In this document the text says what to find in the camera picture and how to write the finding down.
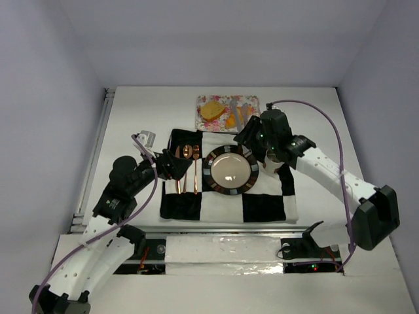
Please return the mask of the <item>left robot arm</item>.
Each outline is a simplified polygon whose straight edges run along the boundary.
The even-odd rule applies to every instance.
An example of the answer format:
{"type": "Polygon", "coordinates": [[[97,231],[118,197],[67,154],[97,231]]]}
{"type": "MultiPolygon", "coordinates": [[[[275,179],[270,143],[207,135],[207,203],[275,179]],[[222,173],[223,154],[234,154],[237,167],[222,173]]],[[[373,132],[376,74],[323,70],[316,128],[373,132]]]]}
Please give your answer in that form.
{"type": "Polygon", "coordinates": [[[159,179],[181,179],[191,164],[168,149],[144,153],[141,163],[131,156],[117,158],[79,246],[30,292],[32,313],[89,313],[91,301],[117,268],[145,253],[145,232],[129,225],[143,210],[137,206],[137,194],[159,179]]]}

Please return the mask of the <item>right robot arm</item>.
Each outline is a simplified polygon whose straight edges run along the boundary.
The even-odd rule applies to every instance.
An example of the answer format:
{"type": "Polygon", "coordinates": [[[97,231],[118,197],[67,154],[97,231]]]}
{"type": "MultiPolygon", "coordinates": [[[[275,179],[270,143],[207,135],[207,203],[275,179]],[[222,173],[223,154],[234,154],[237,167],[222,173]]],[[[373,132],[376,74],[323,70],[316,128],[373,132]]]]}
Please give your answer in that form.
{"type": "Polygon", "coordinates": [[[344,204],[346,219],[318,222],[308,235],[318,247],[348,245],[373,250],[400,225],[397,194],[352,175],[344,168],[344,157],[332,161],[304,135],[295,135],[287,116],[269,103],[266,111],[252,116],[234,141],[252,152],[273,154],[281,165],[310,177],[344,204]]]}

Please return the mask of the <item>orange striped croissant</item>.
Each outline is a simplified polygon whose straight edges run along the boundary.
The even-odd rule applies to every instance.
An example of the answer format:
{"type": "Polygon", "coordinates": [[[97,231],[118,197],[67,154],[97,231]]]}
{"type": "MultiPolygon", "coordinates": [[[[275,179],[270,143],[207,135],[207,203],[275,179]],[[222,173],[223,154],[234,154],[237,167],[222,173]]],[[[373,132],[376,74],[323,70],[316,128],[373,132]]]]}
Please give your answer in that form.
{"type": "MultiPolygon", "coordinates": [[[[244,112],[244,107],[243,106],[237,106],[236,111],[237,111],[238,117],[240,119],[240,125],[243,126],[244,125],[244,117],[243,117],[242,113],[244,112]]],[[[253,108],[252,107],[247,107],[247,117],[249,118],[252,114],[253,114],[253,108]]],[[[230,115],[225,120],[225,128],[227,130],[230,130],[230,129],[235,128],[235,127],[236,127],[235,115],[234,115],[233,112],[230,112],[230,115]]]]}

